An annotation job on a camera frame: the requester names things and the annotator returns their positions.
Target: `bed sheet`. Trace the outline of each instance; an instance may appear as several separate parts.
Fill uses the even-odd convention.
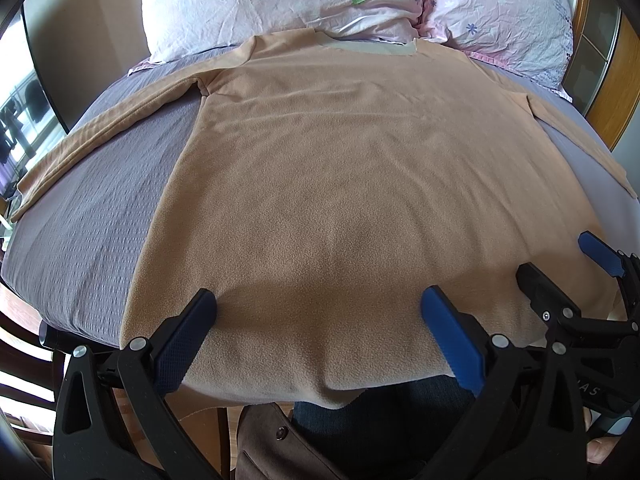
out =
[[[358,45],[349,42],[349,47]],[[215,49],[126,76],[98,98],[79,124],[147,84],[227,50]],[[601,142],[567,101],[525,78],[489,67],[559,108]],[[110,140],[69,171],[18,222],[2,277],[51,326],[117,345],[138,255],[199,105],[200,93],[194,89]],[[589,155],[541,124],[571,165],[608,242],[627,253],[640,253],[640,203]]]

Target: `wall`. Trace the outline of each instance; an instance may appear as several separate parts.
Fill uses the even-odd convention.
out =
[[[625,168],[631,186],[640,192],[640,106],[613,149],[613,157]]]
[[[31,53],[67,126],[149,55],[140,0],[26,0]]]

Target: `pillow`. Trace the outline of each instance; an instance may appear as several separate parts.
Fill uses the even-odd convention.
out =
[[[142,0],[151,62],[303,27],[334,38],[409,43],[421,14],[422,0]]]
[[[424,0],[420,21],[422,38],[562,91],[574,51],[568,0]]]

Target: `finger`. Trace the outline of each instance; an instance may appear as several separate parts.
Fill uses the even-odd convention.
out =
[[[616,446],[620,437],[603,436],[587,444],[587,460],[592,464],[602,464]]]
[[[591,410],[589,408],[582,409],[582,415],[584,416],[584,429],[588,430],[591,427]]]

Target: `blue gripper pad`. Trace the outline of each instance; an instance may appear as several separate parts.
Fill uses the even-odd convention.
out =
[[[154,388],[160,396],[178,389],[204,338],[216,322],[217,311],[216,297],[211,291],[201,288],[180,316],[165,320],[164,323],[175,320],[175,327],[154,358]]]
[[[484,386],[484,356],[458,320],[456,308],[437,286],[430,286],[420,301],[422,319],[458,380],[477,397]]]
[[[622,278],[625,275],[620,255],[590,231],[578,236],[578,245],[582,252],[601,266],[609,276]]]

